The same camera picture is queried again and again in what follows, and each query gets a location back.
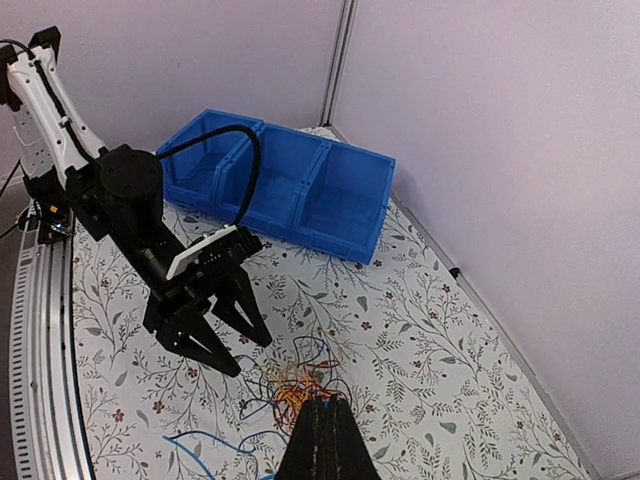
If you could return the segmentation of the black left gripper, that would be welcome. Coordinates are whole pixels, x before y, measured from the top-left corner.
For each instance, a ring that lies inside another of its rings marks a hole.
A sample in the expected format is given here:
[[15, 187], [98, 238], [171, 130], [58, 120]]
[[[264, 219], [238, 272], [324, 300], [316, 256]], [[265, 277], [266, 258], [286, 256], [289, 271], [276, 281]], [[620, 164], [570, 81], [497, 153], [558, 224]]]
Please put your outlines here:
[[195, 262], [172, 280], [166, 273], [174, 257], [187, 248], [159, 224], [146, 244], [126, 239], [119, 249], [150, 288], [143, 320], [164, 348], [230, 377], [241, 368], [204, 315], [212, 312], [227, 326], [261, 347], [272, 336], [258, 307], [248, 273], [239, 257], [209, 266]]

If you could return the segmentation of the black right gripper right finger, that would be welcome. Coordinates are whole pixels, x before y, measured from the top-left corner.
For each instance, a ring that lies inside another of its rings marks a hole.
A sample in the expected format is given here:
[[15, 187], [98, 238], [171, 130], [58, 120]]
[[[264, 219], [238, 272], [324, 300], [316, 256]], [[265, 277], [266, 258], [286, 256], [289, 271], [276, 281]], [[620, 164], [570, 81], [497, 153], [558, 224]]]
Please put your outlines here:
[[346, 400], [333, 396], [321, 410], [320, 479], [379, 479]]

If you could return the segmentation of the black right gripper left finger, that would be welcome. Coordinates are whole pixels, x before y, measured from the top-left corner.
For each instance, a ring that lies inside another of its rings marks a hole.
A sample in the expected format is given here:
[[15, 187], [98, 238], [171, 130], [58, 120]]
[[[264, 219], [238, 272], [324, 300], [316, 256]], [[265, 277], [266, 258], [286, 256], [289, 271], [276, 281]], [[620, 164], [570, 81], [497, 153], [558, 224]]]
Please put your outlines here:
[[323, 479], [321, 453], [325, 404], [321, 399], [306, 401], [297, 417], [275, 479]]

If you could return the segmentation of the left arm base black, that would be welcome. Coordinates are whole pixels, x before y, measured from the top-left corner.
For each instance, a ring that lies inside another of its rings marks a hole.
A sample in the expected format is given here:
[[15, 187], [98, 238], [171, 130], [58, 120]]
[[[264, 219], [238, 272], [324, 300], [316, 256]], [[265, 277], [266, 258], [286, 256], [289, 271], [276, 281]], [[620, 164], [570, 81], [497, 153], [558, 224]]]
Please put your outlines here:
[[73, 233], [72, 211], [56, 170], [33, 178], [24, 175], [23, 183], [36, 209], [38, 243], [49, 245], [68, 238]]

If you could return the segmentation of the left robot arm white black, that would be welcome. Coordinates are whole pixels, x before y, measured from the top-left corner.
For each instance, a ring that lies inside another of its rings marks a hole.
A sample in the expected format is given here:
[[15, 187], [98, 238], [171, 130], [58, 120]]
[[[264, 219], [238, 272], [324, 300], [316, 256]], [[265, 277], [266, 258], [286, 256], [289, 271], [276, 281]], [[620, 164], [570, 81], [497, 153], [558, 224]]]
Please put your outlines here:
[[34, 202], [39, 240], [82, 225], [110, 238], [149, 287], [143, 324], [168, 351], [235, 377], [240, 366], [206, 320], [212, 313], [261, 347], [272, 338], [243, 264], [260, 239], [238, 221], [190, 245], [163, 219], [162, 157], [109, 148], [79, 115], [58, 74], [56, 27], [28, 43], [1, 43], [1, 102], [23, 148], [19, 166]]

